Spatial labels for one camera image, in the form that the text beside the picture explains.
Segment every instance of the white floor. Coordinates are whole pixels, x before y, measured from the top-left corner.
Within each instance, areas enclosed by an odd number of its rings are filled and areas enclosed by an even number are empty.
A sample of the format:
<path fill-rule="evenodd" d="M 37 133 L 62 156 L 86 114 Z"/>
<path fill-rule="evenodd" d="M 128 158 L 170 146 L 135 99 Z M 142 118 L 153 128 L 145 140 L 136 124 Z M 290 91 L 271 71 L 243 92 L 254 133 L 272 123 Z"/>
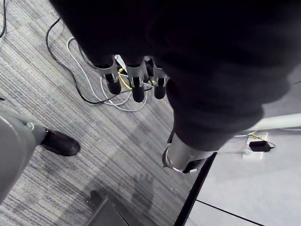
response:
<path fill-rule="evenodd" d="M 300 70 L 292 75 L 301 80 Z M 276 103 L 266 116 L 301 112 L 301 84 Z M 261 161 L 241 158 L 246 138 L 230 140 L 216 156 L 199 200 L 266 226 L 301 225 L 301 131 L 270 130 L 277 147 Z M 196 202 L 186 226 L 251 226 L 229 214 Z"/>

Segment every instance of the gray carpet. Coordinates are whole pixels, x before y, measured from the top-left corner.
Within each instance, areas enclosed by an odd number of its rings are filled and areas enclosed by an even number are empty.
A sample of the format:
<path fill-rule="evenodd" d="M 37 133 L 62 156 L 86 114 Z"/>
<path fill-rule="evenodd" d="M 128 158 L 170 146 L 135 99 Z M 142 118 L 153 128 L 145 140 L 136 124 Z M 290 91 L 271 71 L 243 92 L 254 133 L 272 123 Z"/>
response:
<path fill-rule="evenodd" d="M 0 206 L 0 225 L 82 226 L 93 213 L 87 200 L 94 189 L 120 197 L 147 225 L 173 225 L 197 175 L 179 175 L 162 167 L 161 155 L 173 125 L 171 107 L 166 99 L 156 100 L 152 91 L 146 106 L 135 113 L 83 102 L 71 76 L 45 46 L 46 30 L 56 19 L 45 0 L 7 1 L 7 32 L 0 40 L 0 94 L 6 102 L 0 108 L 71 135 L 82 150 L 67 158 L 38 147 Z M 60 22 L 50 33 L 50 46 L 74 71 L 83 94 L 95 101 L 67 54 L 70 37 Z M 80 59 L 76 43 L 71 49 Z M 97 74 L 83 65 L 103 97 Z M 132 98 L 125 104 L 130 109 L 139 106 Z"/>

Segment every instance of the black shoe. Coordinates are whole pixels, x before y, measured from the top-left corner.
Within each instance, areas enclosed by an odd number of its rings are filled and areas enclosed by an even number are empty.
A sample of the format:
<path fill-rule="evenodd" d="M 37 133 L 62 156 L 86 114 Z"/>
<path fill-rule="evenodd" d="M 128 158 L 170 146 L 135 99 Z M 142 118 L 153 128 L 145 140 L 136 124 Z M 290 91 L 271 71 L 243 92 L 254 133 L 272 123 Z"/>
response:
<path fill-rule="evenodd" d="M 73 156 L 80 151 L 80 145 L 75 139 L 64 133 L 50 129 L 46 129 L 46 136 L 41 146 L 48 151 L 62 156 Z"/>

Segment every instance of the black fabric sleeve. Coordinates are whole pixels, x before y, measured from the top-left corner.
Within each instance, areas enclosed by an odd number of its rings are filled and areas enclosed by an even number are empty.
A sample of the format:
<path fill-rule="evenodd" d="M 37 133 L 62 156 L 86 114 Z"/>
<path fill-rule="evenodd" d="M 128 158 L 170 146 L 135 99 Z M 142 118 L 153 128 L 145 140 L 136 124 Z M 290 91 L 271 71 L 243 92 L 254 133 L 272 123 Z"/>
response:
<path fill-rule="evenodd" d="M 300 63 L 298 2 L 51 2 L 95 65 L 108 54 L 154 56 L 170 76 L 175 132 L 200 150 L 258 122 Z"/>
<path fill-rule="evenodd" d="M 179 30 L 189 16 L 175 21 L 164 39 L 174 51 L 160 64 L 170 76 L 175 133 L 187 145 L 211 151 L 257 123 L 262 104 L 288 91 L 287 75 L 301 53 L 301 11 L 272 4 L 214 6 L 201 13 L 198 27 Z"/>

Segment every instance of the power strip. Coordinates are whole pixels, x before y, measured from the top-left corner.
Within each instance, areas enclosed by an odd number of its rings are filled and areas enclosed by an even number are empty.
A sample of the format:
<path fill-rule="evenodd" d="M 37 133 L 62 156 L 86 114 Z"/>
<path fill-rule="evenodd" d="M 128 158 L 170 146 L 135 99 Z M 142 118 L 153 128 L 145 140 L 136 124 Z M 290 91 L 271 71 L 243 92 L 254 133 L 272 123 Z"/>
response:
<path fill-rule="evenodd" d="M 268 132 L 259 132 L 259 133 L 254 133 L 253 135 L 259 137 L 262 140 L 267 140 L 268 134 L 269 134 Z M 249 147 L 250 142 L 261 141 L 260 139 L 254 136 L 249 136 L 248 140 L 246 141 L 245 153 L 242 156 L 243 159 L 261 160 L 263 157 L 263 152 L 253 152 Z"/>

